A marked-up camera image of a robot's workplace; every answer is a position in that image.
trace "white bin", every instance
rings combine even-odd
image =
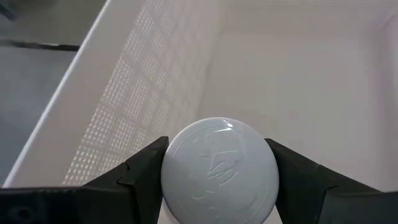
[[[109,0],[4,186],[81,185],[159,136],[225,116],[397,190],[397,6]]]

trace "dot pattern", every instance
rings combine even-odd
[[[143,0],[63,184],[82,185],[194,122],[219,29],[214,0]]]

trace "perforated panel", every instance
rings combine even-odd
[[[218,1],[144,1],[63,184],[105,173],[196,119]]]

